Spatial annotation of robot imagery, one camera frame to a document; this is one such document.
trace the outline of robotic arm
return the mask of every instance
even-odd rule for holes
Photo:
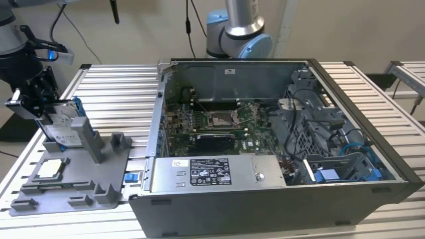
[[[57,85],[51,68],[43,67],[35,50],[46,49],[66,53],[65,46],[57,42],[37,39],[29,26],[14,24],[11,8],[41,5],[45,3],[69,3],[77,0],[0,0],[0,79],[10,85],[11,98],[5,106],[23,119],[43,120],[51,123],[45,106],[57,102]],[[115,0],[109,0],[114,22],[118,24]]]
[[[226,10],[209,13],[206,54],[214,58],[266,58],[271,37],[263,33],[256,0],[225,0]]]
[[[35,50],[66,53],[57,42],[39,40],[29,27],[15,27],[10,9],[53,2],[77,0],[0,0],[0,79],[10,85],[11,98],[5,105],[23,119],[51,123],[45,106],[57,102],[57,85],[51,68],[41,61]],[[114,22],[118,24],[115,0],[109,0]],[[271,37],[263,33],[263,18],[258,15],[256,0],[226,0],[226,10],[207,15],[206,53],[215,58],[264,58]]]

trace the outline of blue latch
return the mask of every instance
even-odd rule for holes
[[[137,183],[138,182],[138,175],[135,173],[126,173],[123,176],[125,183]]]

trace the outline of white wall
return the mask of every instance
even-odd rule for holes
[[[223,0],[194,0],[201,21],[207,12],[225,8]],[[119,0],[119,25],[113,22],[107,0],[83,0],[69,4],[65,12],[87,45],[103,64],[154,64],[158,59],[191,57],[185,33],[185,0]],[[259,14],[266,32],[275,38],[284,0],[259,0]],[[27,24],[35,37],[47,39],[47,29],[57,14],[54,4],[15,9],[14,15]],[[195,55],[205,56],[206,40],[189,5],[191,42]],[[63,17],[54,29],[54,39],[74,52],[71,66],[51,64],[59,89],[69,83],[82,63],[97,64],[82,40]]]
[[[352,61],[382,72],[425,60],[423,0],[298,0],[284,57]]]

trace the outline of metal rail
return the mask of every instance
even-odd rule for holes
[[[425,97],[425,62],[392,61],[386,67],[384,73],[391,73],[396,78]]]
[[[356,67],[342,62],[320,63],[364,116],[376,127],[418,176],[425,180],[425,129],[371,83]],[[153,100],[155,97],[157,66],[101,65],[79,70],[63,93],[77,95],[93,127],[103,134],[122,131],[133,137],[126,171],[143,169]],[[0,184],[1,238],[142,238],[139,224],[127,204],[127,185],[115,209],[75,213],[10,217],[6,209],[15,192],[39,160],[43,137],[35,133],[9,174]],[[225,236],[221,238],[338,238],[403,239],[425,235],[425,188],[399,204],[379,207],[350,227],[295,230],[276,233]]]

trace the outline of warning label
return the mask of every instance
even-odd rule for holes
[[[190,184],[193,186],[230,185],[227,158],[190,159]]]

